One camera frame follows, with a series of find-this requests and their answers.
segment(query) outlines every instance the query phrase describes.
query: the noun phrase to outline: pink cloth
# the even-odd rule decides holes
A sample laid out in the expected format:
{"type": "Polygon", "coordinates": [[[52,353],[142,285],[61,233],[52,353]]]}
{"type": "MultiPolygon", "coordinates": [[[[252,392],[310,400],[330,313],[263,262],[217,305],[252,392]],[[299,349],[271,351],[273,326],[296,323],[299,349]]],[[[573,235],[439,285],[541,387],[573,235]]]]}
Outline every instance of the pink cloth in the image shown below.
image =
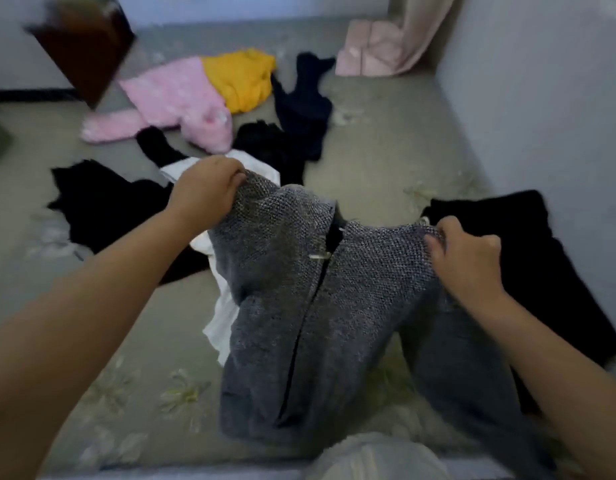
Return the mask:
{"type": "Polygon", "coordinates": [[[454,1],[407,0],[403,28],[384,20],[353,20],[335,73],[384,77],[408,71],[428,48],[454,1]]]}
{"type": "Polygon", "coordinates": [[[119,82],[137,109],[91,114],[81,138],[103,143],[134,137],[147,126],[181,126],[188,141],[210,153],[232,146],[232,116],[199,57],[179,59],[119,82]]]}

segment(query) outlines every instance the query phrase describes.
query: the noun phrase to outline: gray cardigan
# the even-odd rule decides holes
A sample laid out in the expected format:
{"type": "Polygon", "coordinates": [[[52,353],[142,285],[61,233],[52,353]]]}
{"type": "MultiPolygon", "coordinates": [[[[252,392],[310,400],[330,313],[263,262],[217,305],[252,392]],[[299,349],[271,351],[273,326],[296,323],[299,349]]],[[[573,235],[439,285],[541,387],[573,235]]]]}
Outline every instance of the gray cardigan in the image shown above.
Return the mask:
{"type": "Polygon", "coordinates": [[[417,389],[521,478],[550,478],[552,459],[521,415],[496,345],[448,297],[424,225],[349,222],[324,275],[335,205],[300,185],[248,172],[230,214],[210,231],[217,270],[239,316],[221,386],[230,436],[301,440],[362,389],[399,331],[417,389]]]}

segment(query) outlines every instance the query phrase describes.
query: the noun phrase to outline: forearm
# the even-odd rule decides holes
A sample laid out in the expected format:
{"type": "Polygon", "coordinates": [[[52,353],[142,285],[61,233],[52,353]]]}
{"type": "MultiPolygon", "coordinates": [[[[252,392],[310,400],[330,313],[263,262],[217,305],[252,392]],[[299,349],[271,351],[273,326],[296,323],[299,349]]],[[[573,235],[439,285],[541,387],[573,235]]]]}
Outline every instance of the forearm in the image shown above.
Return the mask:
{"type": "MultiPolygon", "coordinates": [[[[0,458],[15,448],[40,463],[191,237],[157,214],[0,328],[0,458]],[[30,449],[18,449],[22,441],[30,449]]],[[[17,475],[8,477],[27,477],[30,469],[34,475],[34,465],[20,460],[10,467],[17,475]]]]}
{"type": "Polygon", "coordinates": [[[616,479],[616,379],[507,295],[470,311],[591,478],[616,479]]]}

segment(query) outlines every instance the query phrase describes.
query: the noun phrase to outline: yellow sweater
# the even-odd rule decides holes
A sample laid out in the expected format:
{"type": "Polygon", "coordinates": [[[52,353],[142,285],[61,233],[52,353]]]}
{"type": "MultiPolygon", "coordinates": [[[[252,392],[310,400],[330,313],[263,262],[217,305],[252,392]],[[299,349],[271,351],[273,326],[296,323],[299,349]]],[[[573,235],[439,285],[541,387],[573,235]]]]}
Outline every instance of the yellow sweater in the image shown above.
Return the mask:
{"type": "Polygon", "coordinates": [[[232,114],[255,109],[272,92],[270,75],[276,67],[272,55],[248,48],[201,60],[210,83],[224,97],[232,114]]]}

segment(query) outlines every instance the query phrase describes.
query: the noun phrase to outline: hand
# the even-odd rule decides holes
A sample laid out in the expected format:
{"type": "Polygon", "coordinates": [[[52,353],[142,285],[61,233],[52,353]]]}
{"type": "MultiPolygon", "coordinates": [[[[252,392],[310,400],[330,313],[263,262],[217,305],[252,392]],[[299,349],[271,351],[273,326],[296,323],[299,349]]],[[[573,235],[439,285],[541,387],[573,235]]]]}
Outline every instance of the hand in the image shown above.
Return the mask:
{"type": "Polygon", "coordinates": [[[454,216],[441,219],[437,228],[446,236],[446,250],[433,236],[425,236],[432,267],[444,287],[468,311],[477,313],[506,295],[501,283],[498,236],[468,234],[454,216]]]}
{"type": "Polygon", "coordinates": [[[196,237],[221,221],[234,201],[234,194],[246,181],[240,161],[214,155],[188,168],[177,180],[165,212],[196,237]]]}

